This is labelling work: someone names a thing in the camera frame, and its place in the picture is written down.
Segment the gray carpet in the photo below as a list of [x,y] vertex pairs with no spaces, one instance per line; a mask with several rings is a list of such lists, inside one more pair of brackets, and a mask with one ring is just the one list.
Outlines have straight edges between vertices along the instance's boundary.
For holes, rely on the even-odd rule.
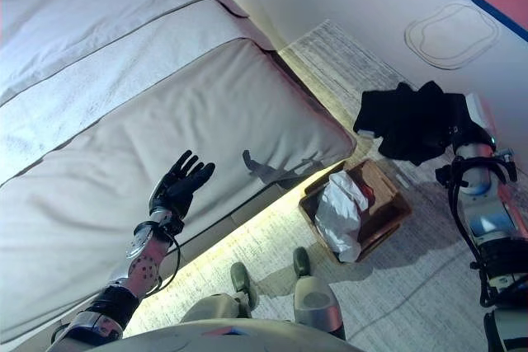
[[[393,89],[403,78],[327,21],[281,52],[319,100],[351,130],[361,93]],[[243,261],[259,293],[254,317],[293,318],[291,253],[306,246],[314,273],[342,305],[349,342],[365,351],[484,351],[479,277],[451,220],[434,170],[450,156],[415,167],[377,153],[379,142],[357,138],[351,160],[376,160],[413,209],[403,226],[357,265],[336,265],[302,218],[297,204],[306,181],[204,255],[181,269],[169,288],[145,300],[126,336],[178,323],[197,299],[232,291],[229,267]],[[528,180],[513,190],[526,217]]]

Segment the crumpled paper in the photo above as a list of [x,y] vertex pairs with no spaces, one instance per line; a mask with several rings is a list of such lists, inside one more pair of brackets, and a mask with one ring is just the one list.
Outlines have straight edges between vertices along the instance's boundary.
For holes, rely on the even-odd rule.
[[330,175],[315,214],[315,225],[340,261],[352,263],[360,255],[360,212],[368,207],[368,199],[345,171]]

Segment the wooden tray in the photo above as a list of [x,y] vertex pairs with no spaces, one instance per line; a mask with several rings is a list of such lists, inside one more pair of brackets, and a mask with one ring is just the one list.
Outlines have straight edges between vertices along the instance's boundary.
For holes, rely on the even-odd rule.
[[343,162],[309,185],[304,191],[306,196],[299,202],[299,209],[332,259],[339,264],[348,264],[339,261],[314,223],[320,197],[330,174],[343,169],[369,200],[369,208],[361,213],[361,228],[357,238],[361,244],[361,253],[356,262],[367,257],[371,251],[398,230],[403,219],[412,210],[398,189],[372,160],[365,160],[354,167]]

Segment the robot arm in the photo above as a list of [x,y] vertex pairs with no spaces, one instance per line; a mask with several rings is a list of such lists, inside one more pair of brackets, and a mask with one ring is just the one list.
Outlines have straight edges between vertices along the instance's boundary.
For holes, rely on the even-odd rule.
[[[183,218],[191,206],[193,194],[212,176],[215,165],[204,166],[191,152],[185,152],[156,186],[149,201],[150,219],[134,230],[134,240],[125,260],[91,306],[80,312],[49,352],[82,351],[119,340],[141,301],[164,289],[180,265],[179,245],[175,236],[183,229]],[[178,258],[172,278],[161,286],[159,266],[171,245]]]
[[484,318],[489,351],[528,350],[528,227],[502,171],[516,181],[513,155],[496,153],[486,123],[473,122],[471,102],[460,99],[452,98],[456,157],[436,171],[436,179],[448,189],[453,218],[474,254],[471,268],[480,275],[480,304],[497,306]]

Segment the white mattress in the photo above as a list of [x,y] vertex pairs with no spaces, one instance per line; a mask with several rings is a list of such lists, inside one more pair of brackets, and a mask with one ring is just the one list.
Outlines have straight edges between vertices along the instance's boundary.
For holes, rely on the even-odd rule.
[[[2,0],[0,105],[82,57],[195,1]],[[233,0],[220,1],[232,12],[247,16]]]
[[265,186],[245,150],[280,179],[348,157],[354,143],[250,40],[210,51],[0,189],[2,342],[105,285],[152,188],[188,148],[217,168],[179,242]]
[[192,60],[244,37],[272,49],[249,19],[202,0],[28,88],[0,107],[0,184]]

